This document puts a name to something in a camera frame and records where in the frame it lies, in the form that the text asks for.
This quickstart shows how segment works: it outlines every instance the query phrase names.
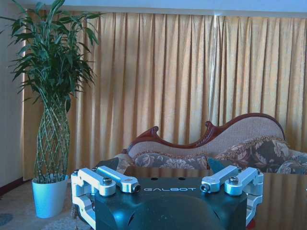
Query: glossy surface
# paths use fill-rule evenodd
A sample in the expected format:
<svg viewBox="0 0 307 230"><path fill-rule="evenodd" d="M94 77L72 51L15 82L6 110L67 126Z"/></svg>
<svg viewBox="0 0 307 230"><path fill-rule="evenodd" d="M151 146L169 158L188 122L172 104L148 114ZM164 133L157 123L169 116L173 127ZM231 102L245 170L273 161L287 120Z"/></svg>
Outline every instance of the glossy surface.
<svg viewBox="0 0 307 230"><path fill-rule="evenodd" d="M212 171L128 167L135 177L204 177ZM307 176L264 174L264 200L253 230L307 230Z"/></svg>

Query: wall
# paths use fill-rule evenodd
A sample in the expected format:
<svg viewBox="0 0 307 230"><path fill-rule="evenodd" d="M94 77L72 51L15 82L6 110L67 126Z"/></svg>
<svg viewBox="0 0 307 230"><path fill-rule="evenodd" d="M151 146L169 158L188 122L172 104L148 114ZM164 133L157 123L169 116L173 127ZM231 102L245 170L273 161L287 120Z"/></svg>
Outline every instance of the wall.
<svg viewBox="0 0 307 230"><path fill-rule="evenodd" d="M18 11L8 4L7 0L0 1L0 15L14 17ZM22 130L22 94L17 94L21 79L12 83L10 60L16 59L18 46L10 43L10 29L4 27L8 21L0 19L0 187L23 176L21 130Z"/></svg>
<svg viewBox="0 0 307 230"><path fill-rule="evenodd" d="M51 4L53 0L40 0ZM19 0L35 4L37 0ZM306 0L66 0L68 10L200 15L307 17Z"/></svg>

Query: potted plant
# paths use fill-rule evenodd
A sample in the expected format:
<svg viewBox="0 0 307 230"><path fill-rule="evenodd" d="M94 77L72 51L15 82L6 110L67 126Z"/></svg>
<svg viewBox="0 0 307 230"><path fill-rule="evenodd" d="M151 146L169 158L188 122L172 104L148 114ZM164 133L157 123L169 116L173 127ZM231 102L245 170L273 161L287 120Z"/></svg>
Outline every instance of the potted plant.
<svg viewBox="0 0 307 230"><path fill-rule="evenodd" d="M71 96L81 92L83 85L93 82L94 77L93 70L83 59L83 50L90 50L77 41L77 34L83 31L91 45L98 43L95 30L84 27L83 22L101 14L72 15L60 10L65 0L55 0L50 11L42 15L40 10L44 4L40 2L35 10L25 10L12 1L19 7L20 17L0 18L12 21L13 44L26 41L13 61L13 80L21 74L26 76L19 92L31 87L37 94L34 103L40 100L44 105L32 184L36 215L49 218L61 212L65 200L70 145L67 112Z"/></svg>

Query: sofa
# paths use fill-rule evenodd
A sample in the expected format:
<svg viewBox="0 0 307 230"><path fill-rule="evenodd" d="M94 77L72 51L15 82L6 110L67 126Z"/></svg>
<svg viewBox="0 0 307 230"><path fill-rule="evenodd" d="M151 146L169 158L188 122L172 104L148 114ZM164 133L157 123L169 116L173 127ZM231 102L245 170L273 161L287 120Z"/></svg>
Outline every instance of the sofa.
<svg viewBox="0 0 307 230"><path fill-rule="evenodd" d="M228 161L262 172L307 174L307 154L288 147L281 125L269 115L250 113L223 126L205 124L205 134L188 145L163 140L157 126L148 129L115 156L117 170L123 173L128 166L201 170L212 162Z"/></svg>

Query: braided bamboo stalk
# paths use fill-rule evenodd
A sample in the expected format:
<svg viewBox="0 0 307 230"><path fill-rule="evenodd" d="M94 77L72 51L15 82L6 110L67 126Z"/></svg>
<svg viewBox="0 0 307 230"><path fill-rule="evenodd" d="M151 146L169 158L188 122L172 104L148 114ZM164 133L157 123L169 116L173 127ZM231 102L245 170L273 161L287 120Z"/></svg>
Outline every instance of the braided bamboo stalk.
<svg viewBox="0 0 307 230"><path fill-rule="evenodd" d="M70 130L65 101L44 101L44 112L37 134L35 177L40 184L65 179L68 166Z"/></svg>

